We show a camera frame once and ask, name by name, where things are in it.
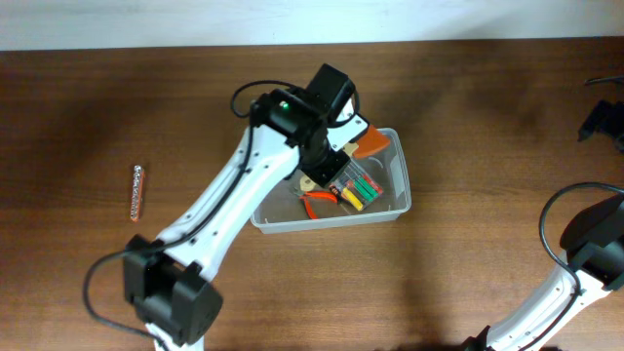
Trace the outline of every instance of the wooden table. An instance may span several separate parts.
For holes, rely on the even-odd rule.
[[[365,114],[399,132],[411,210],[397,221],[263,235],[246,225],[221,266],[211,350],[390,350],[459,343],[515,309],[553,267],[537,220],[557,189],[622,184],[624,157],[576,131],[624,71],[624,38],[0,54],[0,349],[151,350],[91,321],[87,267],[135,234],[153,238],[221,169],[245,123],[228,101],[256,79],[306,84],[348,72]],[[262,90],[241,97],[248,100]],[[128,220],[131,166],[148,170]],[[548,219],[554,244],[599,192]],[[119,264],[95,278],[97,310],[140,326]],[[552,341],[624,350],[624,293]]]

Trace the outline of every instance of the yellow screwdriver handle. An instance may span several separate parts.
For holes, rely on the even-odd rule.
[[[346,187],[342,189],[342,195],[344,195],[347,201],[349,201],[356,210],[361,211],[364,208],[364,205],[362,205],[360,200],[358,200],[358,198],[355,197],[351,190],[347,189]]]

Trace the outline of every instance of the clear plastic bin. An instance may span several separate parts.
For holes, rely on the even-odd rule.
[[[411,206],[410,177],[397,132],[390,128],[379,131],[392,140],[390,145],[373,156],[356,160],[383,189],[370,206],[358,213],[346,202],[336,205],[311,199],[319,219],[309,219],[301,200],[292,192],[303,175],[296,171],[290,180],[281,181],[266,196],[253,212],[252,224],[264,234],[274,234],[397,219]]]

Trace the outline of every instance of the orange-handled pliers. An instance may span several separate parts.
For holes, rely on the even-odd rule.
[[[308,216],[310,217],[310,219],[319,219],[319,217],[312,210],[312,206],[310,206],[310,202],[308,201],[308,198],[328,200],[335,204],[338,203],[338,198],[335,195],[333,195],[333,193],[330,193],[329,191],[305,191],[303,192],[296,188],[294,188],[293,191],[294,191],[294,194],[297,195],[299,199],[301,199],[301,201],[303,202],[303,207],[305,207],[305,211],[308,213]]]

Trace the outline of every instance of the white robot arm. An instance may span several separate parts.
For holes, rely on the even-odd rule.
[[[287,91],[274,90],[252,104],[250,126],[239,146],[188,211],[155,241],[135,236],[123,252],[105,256],[90,268],[83,299],[92,317],[154,338],[157,351],[204,350],[204,334],[222,305],[211,281],[253,211],[296,169],[322,186],[331,182],[349,161],[341,151],[343,145],[368,129],[368,121],[358,113],[355,86],[334,68],[323,65],[306,89],[286,85]],[[561,242],[565,251],[556,258],[543,237],[543,218],[557,197],[578,187],[620,195],[580,213],[565,231]],[[551,198],[542,213],[540,233],[559,265],[516,312],[468,338],[460,350],[537,351],[573,316],[624,285],[622,193],[605,184],[580,183]],[[103,262],[119,257],[124,259],[125,298],[150,332],[106,320],[91,306],[88,290],[93,273]]]

